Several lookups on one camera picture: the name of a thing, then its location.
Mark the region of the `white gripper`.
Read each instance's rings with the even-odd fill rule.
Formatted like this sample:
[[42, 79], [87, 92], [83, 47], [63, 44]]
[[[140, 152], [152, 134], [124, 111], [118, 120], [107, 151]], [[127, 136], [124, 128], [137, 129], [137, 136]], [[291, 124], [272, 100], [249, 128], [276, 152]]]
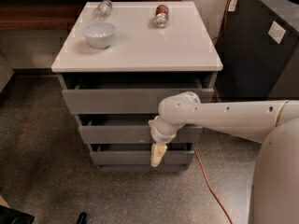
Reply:
[[150, 165], [157, 167], [167, 151], [166, 144], [172, 142], [182, 125], [171, 124], [160, 116], [156, 116], [154, 119], [149, 120], [149, 127], [151, 137], [156, 142], [151, 146]]

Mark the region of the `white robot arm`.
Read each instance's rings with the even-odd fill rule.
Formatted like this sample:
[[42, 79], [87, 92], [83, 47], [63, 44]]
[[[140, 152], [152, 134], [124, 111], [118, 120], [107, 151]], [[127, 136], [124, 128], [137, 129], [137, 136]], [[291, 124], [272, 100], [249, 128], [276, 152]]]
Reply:
[[191, 92], [170, 96], [149, 121], [151, 165], [186, 125], [201, 126], [260, 143], [255, 164], [249, 224], [299, 224], [299, 101], [203, 104]]

